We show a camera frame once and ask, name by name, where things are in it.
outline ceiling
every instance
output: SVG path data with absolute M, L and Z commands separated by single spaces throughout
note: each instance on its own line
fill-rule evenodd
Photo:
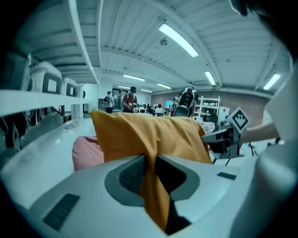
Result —
M 158 30 L 176 30 L 199 53 L 191 57 Z M 17 38 L 33 57 L 48 61 L 80 83 L 107 78 L 115 86 L 168 92 L 194 81 L 197 89 L 234 88 L 255 94 L 274 73 L 290 71 L 288 52 L 255 14 L 241 17 L 228 0 L 45 0 L 28 17 Z M 162 46 L 161 40 L 168 44 Z M 123 75 L 145 79 L 128 79 Z

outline white shelf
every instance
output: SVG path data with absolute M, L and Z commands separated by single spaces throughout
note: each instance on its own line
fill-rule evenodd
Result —
M 218 109 L 218 106 L 204 106 L 204 105 L 202 105 L 202 107 L 211 108 L 211 109 Z
M 96 103 L 77 97 L 19 90 L 0 90 L 0 102 L 0 117 L 50 106 Z
M 210 99 L 210 98 L 204 98 L 203 97 L 203 101 L 219 101 L 219 99 Z

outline monitor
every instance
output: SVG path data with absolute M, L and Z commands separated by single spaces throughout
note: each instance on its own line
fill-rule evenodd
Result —
M 173 104 L 172 100 L 166 101 L 166 108 L 169 108 L 169 106 L 172 105 L 172 104 Z

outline fluorescent light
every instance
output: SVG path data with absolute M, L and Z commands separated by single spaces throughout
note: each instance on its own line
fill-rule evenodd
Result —
M 152 91 L 141 89 L 141 91 L 152 93 Z
M 214 78 L 212 77 L 212 74 L 210 73 L 210 71 L 206 71 L 205 74 L 206 74 L 207 78 L 209 79 L 211 85 L 215 85 Z
M 118 87 L 120 87 L 120 88 L 127 88 L 127 89 L 130 89 L 130 87 L 123 87 L 123 86 L 118 86 Z
M 145 81 L 144 79 L 140 79 L 140 78 L 137 78 L 137 77 L 134 77 L 134 76 L 129 76 L 129 75 L 123 75 L 123 77 L 131 78 L 131 79 L 137 79 L 137 80 L 140 80 L 140 81 Z
M 196 57 L 199 54 L 197 51 L 184 39 L 178 32 L 173 30 L 171 27 L 169 27 L 167 24 L 162 24 L 158 30 L 160 30 L 162 33 L 166 34 L 170 38 L 172 38 L 174 41 L 176 41 L 180 46 L 184 48 L 192 57 Z
M 161 86 L 161 87 L 165 87 L 165 88 L 167 88 L 167 89 L 171 89 L 170 87 L 168 87 L 168 86 L 165 86 L 165 85 L 162 85 L 162 84 L 157 84 L 158 86 Z
M 275 84 L 277 80 L 279 80 L 280 76 L 280 74 L 275 73 L 270 81 L 265 85 L 264 90 L 268 90 L 269 88 L 271 88 L 272 85 Z

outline pink cushion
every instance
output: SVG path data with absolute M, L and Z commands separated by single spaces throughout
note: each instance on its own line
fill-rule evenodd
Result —
M 96 136 L 79 136 L 73 146 L 74 171 L 104 163 Z

